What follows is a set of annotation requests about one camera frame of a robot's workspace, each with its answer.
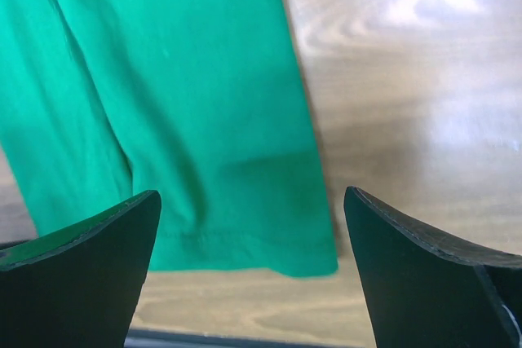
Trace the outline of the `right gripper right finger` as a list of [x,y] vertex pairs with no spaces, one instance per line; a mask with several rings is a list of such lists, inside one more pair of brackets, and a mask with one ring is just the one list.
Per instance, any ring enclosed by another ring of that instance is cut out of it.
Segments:
[[412,218],[358,187],[343,205],[378,347],[519,347],[521,257]]

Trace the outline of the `green t-shirt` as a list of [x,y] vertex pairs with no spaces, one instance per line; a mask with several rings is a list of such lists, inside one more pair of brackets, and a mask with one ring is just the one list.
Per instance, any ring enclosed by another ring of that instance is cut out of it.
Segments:
[[154,271],[337,271],[282,0],[1,0],[1,146],[41,236],[155,190]]

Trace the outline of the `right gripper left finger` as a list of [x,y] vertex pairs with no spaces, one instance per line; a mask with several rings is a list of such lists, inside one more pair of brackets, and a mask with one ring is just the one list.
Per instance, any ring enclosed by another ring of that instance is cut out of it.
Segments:
[[156,191],[1,247],[3,347],[122,347],[152,256]]

